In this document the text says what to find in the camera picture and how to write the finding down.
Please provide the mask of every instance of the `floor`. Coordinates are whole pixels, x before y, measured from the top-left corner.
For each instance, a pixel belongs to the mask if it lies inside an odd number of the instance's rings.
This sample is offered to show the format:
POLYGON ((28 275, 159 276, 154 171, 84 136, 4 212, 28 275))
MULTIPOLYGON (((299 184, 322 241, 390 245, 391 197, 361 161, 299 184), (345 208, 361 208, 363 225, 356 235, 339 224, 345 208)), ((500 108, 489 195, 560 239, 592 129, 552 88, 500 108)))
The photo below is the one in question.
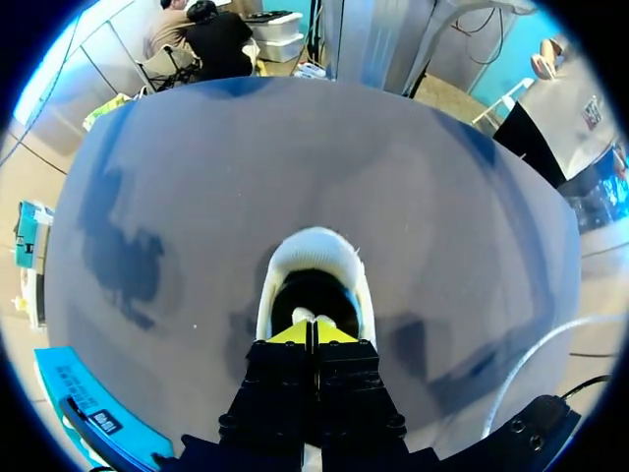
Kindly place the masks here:
MULTIPOLYGON (((269 64, 269 75, 285 75, 292 64, 269 64)), ((467 94, 437 78, 427 77, 418 90, 415 100, 441 109, 451 116, 469 123, 483 112, 484 108, 467 94)), ((14 368, 23 382, 29 401, 41 415, 42 420, 64 445, 69 453, 86 470, 86 462, 69 444, 32 373, 32 349, 45 347, 46 335, 29 328, 25 314, 18 313, 11 302, 19 293, 19 272, 13 266, 8 248, 0 248, 0 273, 4 282, 0 285, 0 325, 5 345, 10 353, 14 368)), ((582 292, 579 317, 612 315, 623 313, 629 306, 629 246, 613 251, 587 256, 582 259, 582 292)), ((572 353, 564 379, 557 393, 563 393, 588 378, 607 374, 615 361, 624 332, 621 324, 596 324, 582 327, 574 332, 572 353)), ((600 387, 593 386, 576 395, 570 402, 580 413, 587 413, 595 403, 600 387)))

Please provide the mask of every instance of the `black cable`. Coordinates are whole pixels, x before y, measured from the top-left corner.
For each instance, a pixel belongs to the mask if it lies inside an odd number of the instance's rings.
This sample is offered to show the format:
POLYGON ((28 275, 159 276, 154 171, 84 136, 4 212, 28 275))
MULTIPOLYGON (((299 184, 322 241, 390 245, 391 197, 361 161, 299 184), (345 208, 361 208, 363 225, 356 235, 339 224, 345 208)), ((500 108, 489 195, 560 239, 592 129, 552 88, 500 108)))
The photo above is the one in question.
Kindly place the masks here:
POLYGON ((576 395, 577 393, 579 393, 584 388, 587 388, 588 386, 591 386, 591 385, 594 385, 594 384, 600 384, 602 382, 609 382, 609 379, 611 379, 611 376, 598 376, 598 377, 594 377, 593 379, 589 379, 588 381, 585 381, 583 383, 579 383, 577 386, 572 388, 570 391, 568 391, 567 393, 564 393, 563 395, 561 395, 561 399, 566 401, 569 398, 571 398, 574 395, 576 395))
POLYGON ((456 26, 456 28, 457 28, 459 31, 461 31, 461 32, 463 32, 463 33, 465 33, 465 34, 474 34, 475 32, 479 32, 479 31, 483 30, 483 29, 487 26, 487 24, 491 21, 491 18, 493 17, 493 14, 494 14, 494 13, 495 13, 495 8, 492 8, 492 9, 491 9, 491 12, 489 13, 489 16, 486 18, 486 20, 483 22, 483 24, 482 24, 482 25, 480 25, 480 26, 479 26, 478 28, 476 28, 476 29, 471 29, 471 30, 465 30, 465 29, 462 29, 462 28, 461 28, 461 26, 459 25, 459 20, 457 20, 456 22, 454 22, 454 25, 456 26))
MULTIPOLYGON (((72 48, 72 43, 75 40, 75 35, 77 34, 77 29, 79 28, 79 21, 81 20, 81 16, 83 15, 83 12, 81 12, 78 16, 77 16, 77 20, 75 22, 75 27, 72 30, 72 35, 70 36, 70 42, 68 43, 68 48, 66 49, 66 53, 64 55, 63 61, 61 62, 61 66, 59 67, 59 70, 57 71, 57 74, 55 75, 54 80, 52 81, 52 85, 48 91, 48 95, 45 96, 45 98, 41 101, 41 104, 39 106, 39 109, 37 110, 37 112, 35 113, 35 116, 30 120, 30 123, 28 126, 25 127, 24 131, 22 132, 22 135, 20 136, 19 139, 17 139, 15 136, 13 136, 16 140, 16 143, 13 145, 13 147, 11 148, 11 150, 7 153, 6 156, 4 156, 1 160, 0 160, 0 167, 2 167, 4 165, 4 163, 9 160, 9 158, 13 155, 13 153, 18 149, 19 146, 24 146, 26 147, 26 145, 24 144, 24 139, 27 136, 27 134, 30 132, 30 130, 32 129, 32 127, 34 126, 34 124, 36 123, 37 119, 39 118, 39 116, 41 115, 41 112, 43 110, 43 108, 46 106, 46 103, 48 103, 48 100, 50 99, 50 96, 52 95, 52 92, 55 90, 55 87, 57 87, 57 83, 59 82, 59 77, 61 76, 61 72, 63 71, 63 67, 66 65, 66 62, 68 62, 69 56, 70 56, 70 49, 72 48)), ((46 164, 48 164, 49 166, 51 166, 52 168, 54 168, 55 170, 68 175, 67 172, 61 170, 59 167, 57 167, 56 165, 54 165, 53 163, 49 162, 48 160, 44 159, 43 157, 41 157, 39 154, 37 154, 36 152, 34 152, 33 154, 35 154, 39 159, 41 159, 43 162, 45 162, 46 164)))
MULTIPOLYGON (((16 142, 18 142, 20 139, 14 135, 13 133, 11 133, 10 131, 7 131, 7 135, 11 136, 14 140, 16 140, 16 142)), ((68 175, 68 172, 66 172, 65 170, 63 170, 60 167, 57 167, 55 164, 53 164, 52 162, 50 162, 48 159, 42 157, 41 155, 39 155, 37 152, 35 152, 34 150, 32 150, 30 147, 28 147, 27 145, 24 144, 24 142, 22 142, 22 146, 24 149, 26 149, 28 152, 30 152, 32 155, 34 155, 35 157, 37 157, 39 160, 43 161, 45 164, 48 164, 50 167, 52 167, 53 169, 55 169, 57 172, 61 172, 63 175, 68 175)))
POLYGON ((477 61, 476 59, 474 59, 472 57, 472 55, 470 54, 470 50, 469 50, 469 46, 470 46, 470 40, 468 38, 468 41, 466 42, 466 50, 468 53, 469 58, 475 62, 476 64, 479 64, 480 66, 488 66, 489 64, 492 64, 496 61, 496 59, 498 57, 500 57, 500 54, 502 53, 502 46, 504 46, 504 18, 502 17, 502 10, 498 9, 498 18, 500 20, 500 45, 498 46, 498 52, 496 52, 495 57, 491 58, 490 60, 483 62, 483 61, 477 61))
POLYGON ((572 357, 589 357, 592 359, 606 359, 609 357, 618 357, 617 353, 614 354, 585 354, 581 352, 571 352, 570 355, 572 357))

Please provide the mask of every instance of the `cable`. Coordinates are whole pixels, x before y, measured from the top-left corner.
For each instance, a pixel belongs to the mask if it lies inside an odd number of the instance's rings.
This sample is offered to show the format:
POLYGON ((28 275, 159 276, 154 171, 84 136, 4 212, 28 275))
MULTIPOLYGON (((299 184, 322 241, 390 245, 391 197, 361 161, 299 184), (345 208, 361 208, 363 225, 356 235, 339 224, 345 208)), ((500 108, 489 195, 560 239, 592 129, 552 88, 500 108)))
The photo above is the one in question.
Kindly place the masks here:
POLYGON ((491 408, 489 409, 489 413, 485 419, 485 425, 483 427, 483 435, 481 436, 481 439, 486 438, 487 436, 489 436, 489 433, 491 433, 491 427, 493 425, 493 420, 495 419, 495 415, 497 414, 498 408, 500 408, 500 405, 502 404, 502 400, 504 400, 507 390, 513 383, 515 377, 518 375, 518 373, 524 367, 524 365, 529 361, 529 359, 531 359, 547 342, 549 342, 551 339, 556 337, 558 334, 561 334, 562 332, 567 331, 568 329, 572 329, 574 327, 583 326, 583 325, 594 325, 598 323, 624 322, 626 319, 627 319, 626 313, 623 313, 622 315, 607 315, 607 316, 594 316, 594 317, 588 317, 588 318, 581 318, 579 320, 573 320, 572 322, 562 324, 556 327, 555 329, 553 329, 552 331, 548 332, 546 336, 540 339, 531 349, 529 349, 526 352, 524 356, 522 356, 522 359, 518 361, 516 366, 509 373, 509 375, 507 376, 507 379, 504 381, 504 383, 500 387, 500 390, 498 391, 498 394, 496 395, 495 400, 493 401, 493 405, 491 405, 491 408))
POLYGON ((486 20, 483 22, 482 25, 480 25, 478 28, 476 29, 472 29, 472 30, 466 30, 466 29, 462 29, 461 26, 459 25, 459 20, 457 20, 456 22, 454 22, 454 26, 456 27, 456 29, 458 29, 459 31, 465 33, 465 34, 474 34, 475 32, 479 32, 481 30, 483 30, 487 24, 489 23, 489 21, 491 20, 491 18, 493 17, 493 14, 495 13, 495 8, 491 9, 491 12, 489 13, 489 16, 486 18, 486 20))
POLYGON ((581 352, 571 352, 572 357, 589 357, 591 359, 606 359, 609 357, 618 357, 618 353, 613 354, 585 354, 581 352))
MULTIPOLYGON (((9 160, 9 158, 13 155, 13 153, 16 151, 16 149, 20 145, 24 146, 24 139, 25 139, 25 137, 30 132, 30 130, 32 129, 34 124, 36 123, 37 119, 41 115, 41 112, 42 112, 43 108, 46 106, 46 103, 50 99, 50 96, 52 95, 52 92, 55 90, 55 87, 57 87, 57 82, 59 82, 59 77, 61 76, 61 72, 63 71, 63 67, 66 65, 66 62, 68 62, 68 59, 69 59, 69 56, 70 56, 70 49, 72 47, 72 43, 75 40, 75 35, 77 34, 77 29, 79 28, 79 21, 81 20, 81 16, 82 15, 83 15, 83 12, 80 12, 79 15, 77 16, 77 21, 75 22, 75 27, 72 30, 72 35, 70 36, 70 42, 68 43, 68 48, 66 49, 66 53, 64 55, 63 61, 61 62, 61 66, 59 67, 59 70, 57 71, 57 74, 55 75, 55 78, 52 81, 52 85, 51 85, 51 87, 50 87, 50 89, 48 91, 48 95, 45 96, 44 99, 41 101, 39 109, 35 113, 35 116, 30 120, 29 125, 25 127, 25 129, 22 132, 22 135, 20 136, 20 138, 16 140, 16 143, 13 145, 13 147, 7 153, 7 155, 2 157, 2 159, 0 160, 0 167, 2 167, 7 160, 9 160)), ((35 156, 37 156, 42 162, 45 162, 46 164, 48 164, 49 166, 51 166, 55 170, 65 174, 65 175, 68 175, 67 172, 61 170, 59 167, 57 167, 53 163, 49 162, 48 160, 44 159, 43 157, 41 157, 36 152, 34 152, 33 154, 35 156)))
POLYGON ((498 9, 498 18, 500 21, 500 44, 498 45, 498 51, 495 53, 495 56, 493 58, 485 62, 476 60, 472 57, 472 54, 470 54, 470 38, 468 38, 467 42, 465 43, 465 52, 467 52, 468 57, 470 58, 470 60, 480 66, 488 66, 489 64, 493 64, 502 53, 502 46, 504 46, 504 17, 502 16, 501 9, 498 9))
POLYGON ((598 377, 594 377, 593 379, 589 379, 588 381, 585 381, 583 383, 579 383, 573 389, 561 395, 561 399, 566 401, 570 399, 571 397, 573 397, 574 395, 576 395, 577 393, 579 393, 584 388, 587 388, 588 386, 591 386, 594 384, 600 384, 602 382, 609 382, 609 379, 611 379, 611 376, 598 376, 598 377))
POLYGON ((314 17, 314 21, 311 23, 311 27, 308 30, 308 33, 306 34, 306 39, 304 40, 304 44, 302 45, 302 48, 300 49, 299 54, 297 55, 297 59, 295 59, 295 64, 293 64, 293 68, 291 69, 291 72, 289 72, 289 74, 288 74, 289 77, 292 76, 295 73, 295 71, 297 70, 297 66, 299 66, 299 61, 302 58, 302 55, 304 54, 304 50, 308 46, 308 37, 310 36, 311 32, 313 31, 313 28, 315 27, 316 21, 318 20, 318 17, 321 14, 322 11, 323 11, 323 4, 321 4, 321 6, 318 9, 318 12, 316 12, 316 16, 314 17))
MULTIPOLYGON (((11 133, 10 131, 7 131, 7 135, 11 136, 14 140, 19 141, 20 139, 15 136, 13 133, 11 133)), ((48 159, 42 157, 41 155, 39 155, 37 152, 35 152, 34 150, 32 150, 30 147, 28 147, 27 145, 24 144, 24 142, 22 142, 22 146, 29 151, 32 155, 34 155, 35 157, 37 157, 39 160, 43 161, 44 163, 48 164, 50 167, 52 167, 53 169, 55 169, 57 172, 62 173, 63 175, 68 175, 68 172, 66 172, 65 170, 63 170, 61 167, 57 167, 55 164, 53 164, 52 162, 50 162, 48 159)))

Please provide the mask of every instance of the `table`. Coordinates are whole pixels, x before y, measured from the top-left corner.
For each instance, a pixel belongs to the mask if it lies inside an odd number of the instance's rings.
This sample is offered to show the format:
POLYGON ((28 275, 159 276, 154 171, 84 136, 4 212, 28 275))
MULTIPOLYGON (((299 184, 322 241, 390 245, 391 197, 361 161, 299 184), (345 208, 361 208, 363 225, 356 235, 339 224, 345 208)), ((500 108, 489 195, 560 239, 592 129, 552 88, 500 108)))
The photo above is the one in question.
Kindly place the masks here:
MULTIPOLYGON (((240 78, 97 120, 51 231, 50 342, 176 447, 216 441, 268 259, 311 225, 360 248, 411 448, 477 441, 508 371, 577 308, 575 217, 505 148, 386 92, 240 78)), ((569 340, 531 361, 497 424, 554 391, 569 340)))

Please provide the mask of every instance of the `white cable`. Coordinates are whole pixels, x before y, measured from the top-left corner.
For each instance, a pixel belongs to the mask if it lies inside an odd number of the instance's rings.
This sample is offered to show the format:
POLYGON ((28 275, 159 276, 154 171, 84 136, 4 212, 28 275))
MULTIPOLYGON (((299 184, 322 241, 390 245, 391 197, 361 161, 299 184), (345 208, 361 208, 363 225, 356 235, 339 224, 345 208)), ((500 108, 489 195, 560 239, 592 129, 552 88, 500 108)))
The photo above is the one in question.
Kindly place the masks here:
POLYGON ((549 342, 551 339, 556 337, 558 334, 561 334, 562 332, 567 331, 568 329, 572 329, 573 327, 578 327, 578 326, 583 326, 583 325, 594 325, 597 323, 624 322, 627 320, 627 315, 628 314, 623 313, 622 315, 593 316, 593 317, 588 317, 588 318, 581 318, 579 320, 574 320, 572 322, 568 322, 566 324, 562 324, 556 327, 555 329, 550 331, 546 336, 540 339, 531 349, 527 351, 527 353, 524 356, 522 356, 522 359, 520 359, 520 361, 516 364, 516 366, 513 368, 513 370, 507 377, 506 381, 504 381, 504 383, 502 384, 502 387, 498 391, 498 395, 496 396, 495 401, 493 402, 493 405, 491 406, 491 409, 489 410, 489 414, 487 415, 485 419, 485 427, 483 428, 483 435, 481 436, 481 439, 482 440, 485 439, 487 436, 489 436, 489 433, 491 433, 491 426, 493 425, 493 420, 495 419, 495 415, 498 412, 498 408, 500 408, 500 405, 502 404, 502 400, 504 400, 507 390, 513 383, 513 380, 518 375, 522 367, 524 367, 524 365, 529 361, 529 359, 531 359, 535 355, 535 353, 538 352, 542 348, 542 346, 544 346, 547 342, 549 342))

